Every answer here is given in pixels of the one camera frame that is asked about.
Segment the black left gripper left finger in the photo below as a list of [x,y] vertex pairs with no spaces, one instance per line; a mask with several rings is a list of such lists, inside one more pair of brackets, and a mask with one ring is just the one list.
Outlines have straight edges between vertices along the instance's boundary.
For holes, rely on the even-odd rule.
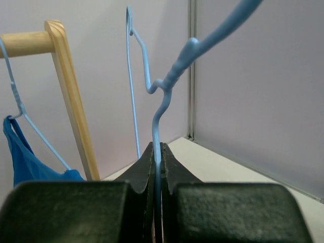
[[26,182],[1,208],[1,242],[152,242],[149,144],[113,181]]

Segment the light blue hanger of black top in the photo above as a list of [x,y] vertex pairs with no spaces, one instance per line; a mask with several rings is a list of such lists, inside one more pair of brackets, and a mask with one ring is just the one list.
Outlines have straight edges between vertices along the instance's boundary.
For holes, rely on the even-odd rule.
[[146,45],[139,33],[136,31],[135,27],[133,27],[131,7],[127,6],[126,8],[126,53],[131,95],[134,95],[129,54],[131,36],[136,38],[141,48],[146,92],[149,94],[154,94],[157,89],[161,89],[164,93],[161,105],[155,112],[151,125],[155,162],[154,233],[156,242],[163,241],[163,227],[161,220],[161,148],[159,139],[159,121],[170,105],[172,89],[184,71],[189,68],[197,58],[205,54],[216,44],[223,41],[233,32],[235,32],[249,19],[249,17],[256,11],[261,3],[261,1],[240,1],[232,12],[225,18],[225,20],[204,39],[198,40],[196,37],[190,37],[183,46],[177,60],[172,65],[165,78],[156,79],[154,81],[152,81],[150,78],[149,59]]

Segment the blue tank top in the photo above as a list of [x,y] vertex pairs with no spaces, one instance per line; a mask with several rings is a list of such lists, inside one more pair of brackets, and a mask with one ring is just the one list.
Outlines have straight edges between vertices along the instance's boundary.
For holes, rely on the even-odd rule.
[[9,115],[3,121],[3,132],[12,156],[14,186],[27,181],[84,181],[78,170],[58,173],[42,163],[34,155],[18,122]]

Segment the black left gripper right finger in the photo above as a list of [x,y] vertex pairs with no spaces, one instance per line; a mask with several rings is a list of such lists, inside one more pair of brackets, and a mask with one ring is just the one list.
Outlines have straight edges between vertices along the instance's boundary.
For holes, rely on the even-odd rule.
[[161,146],[166,242],[312,242],[299,205],[274,183],[203,182]]

